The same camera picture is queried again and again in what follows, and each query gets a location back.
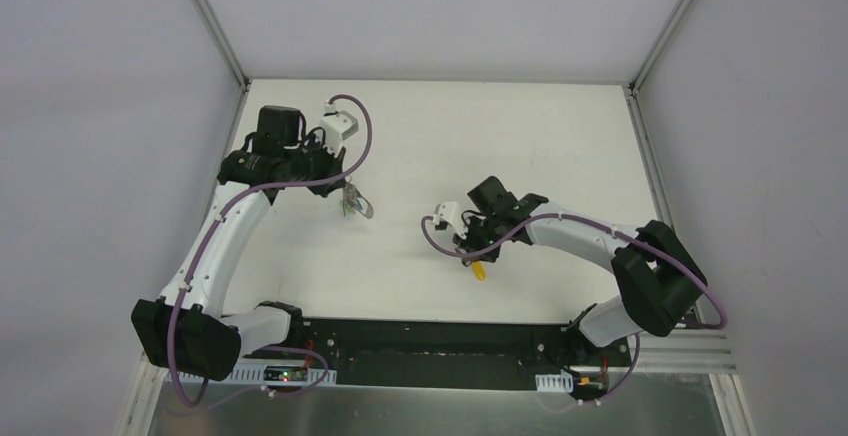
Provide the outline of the yellow tagged key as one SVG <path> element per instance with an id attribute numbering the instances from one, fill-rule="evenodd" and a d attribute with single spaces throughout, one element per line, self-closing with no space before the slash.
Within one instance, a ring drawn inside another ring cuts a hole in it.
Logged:
<path id="1" fill-rule="evenodd" d="M 486 270 L 481 261 L 472 261 L 468 264 L 468 267 L 471 269 L 472 274 L 477 281 L 482 282 L 486 280 Z"/>

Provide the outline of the metal keyring carabiner plate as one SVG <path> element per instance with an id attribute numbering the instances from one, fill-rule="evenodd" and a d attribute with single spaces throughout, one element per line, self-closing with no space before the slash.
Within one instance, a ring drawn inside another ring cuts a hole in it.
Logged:
<path id="1" fill-rule="evenodd" d="M 350 181 L 346 181 L 342 188 L 341 207 L 344 216 L 358 214 L 365 219 L 372 219 L 375 214 L 373 205 L 363 196 L 358 187 Z"/>

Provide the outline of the green tagged key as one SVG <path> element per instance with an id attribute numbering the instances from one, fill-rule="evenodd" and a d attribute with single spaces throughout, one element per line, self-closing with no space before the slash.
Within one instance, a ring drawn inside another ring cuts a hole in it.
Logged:
<path id="1" fill-rule="evenodd" d="M 353 214 L 352 207 L 346 201 L 342 200 L 340 202 L 340 206 L 341 206 L 342 214 L 343 214 L 344 217 L 348 217 L 348 216 L 351 216 Z"/>

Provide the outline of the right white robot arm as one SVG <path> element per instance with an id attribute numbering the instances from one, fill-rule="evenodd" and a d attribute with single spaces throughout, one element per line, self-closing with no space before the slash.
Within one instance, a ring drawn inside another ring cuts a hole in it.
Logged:
<path id="1" fill-rule="evenodd" d="M 452 242 L 471 261 L 493 263 L 500 241 L 564 251 L 611 273 L 617 296 L 594 304 L 570 324 L 569 356 L 583 366 L 595 364 L 608 345 L 647 332 L 668 335 L 695 305 L 706 277 L 666 224 L 614 226 L 567 212 L 547 197 L 518 198 L 490 176 L 467 194 L 474 207 L 456 202 L 436 206 L 436 229 L 451 230 Z"/>

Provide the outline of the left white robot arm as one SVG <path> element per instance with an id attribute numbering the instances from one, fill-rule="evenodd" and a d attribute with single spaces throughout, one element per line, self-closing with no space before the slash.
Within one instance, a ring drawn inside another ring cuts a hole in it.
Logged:
<path id="1" fill-rule="evenodd" d="M 149 361 L 185 374 L 224 380 L 239 358 L 265 346 L 281 360 L 297 358 L 305 334 L 292 325 L 298 309 L 263 302 L 227 315 L 223 306 L 239 260 L 281 183 L 312 182 L 322 197 L 341 188 L 344 142 L 357 119 L 328 104 L 309 129 L 303 113 L 266 105 L 257 127 L 221 163 L 213 203 L 191 253 L 153 301 L 139 300 L 133 327 Z"/>

